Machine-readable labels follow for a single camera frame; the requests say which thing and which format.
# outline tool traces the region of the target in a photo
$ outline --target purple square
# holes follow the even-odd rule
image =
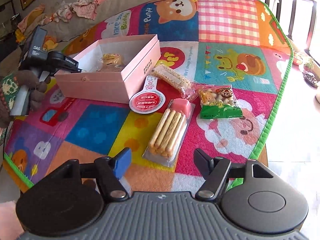
[[[59,149],[62,139],[43,132],[36,127],[22,122],[20,129],[10,138],[6,146],[6,154],[12,153],[11,160],[23,170],[33,183],[41,180]]]

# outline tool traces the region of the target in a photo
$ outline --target pack of wafer sticks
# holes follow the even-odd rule
[[[194,105],[185,99],[171,100],[148,143],[143,157],[167,167],[174,165],[190,123],[193,109]]]

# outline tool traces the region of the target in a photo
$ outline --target cartoon truck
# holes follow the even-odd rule
[[[49,107],[40,117],[40,122],[50,126],[55,126],[58,122],[63,122],[68,118],[67,110],[75,101],[75,98],[67,98],[60,107]]]

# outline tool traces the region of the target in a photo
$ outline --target round black disk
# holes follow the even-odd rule
[[[39,236],[63,236],[93,223],[103,210],[98,192],[72,179],[39,183],[18,200],[23,228]]]

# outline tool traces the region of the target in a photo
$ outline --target ribbed gray surface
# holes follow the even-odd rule
[[[230,225],[215,205],[194,200],[189,192],[135,193],[112,203],[86,230],[65,237],[24,233],[23,240],[306,240],[300,232],[260,236]]]

